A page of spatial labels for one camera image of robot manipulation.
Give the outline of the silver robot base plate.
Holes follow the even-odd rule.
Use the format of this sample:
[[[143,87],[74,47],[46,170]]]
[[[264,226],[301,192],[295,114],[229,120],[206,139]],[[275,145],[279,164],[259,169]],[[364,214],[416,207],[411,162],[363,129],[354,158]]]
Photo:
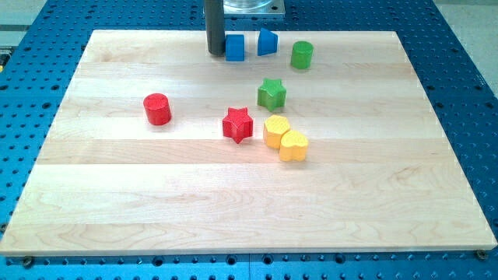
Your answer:
[[[284,0],[223,0],[227,16],[284,16]]]

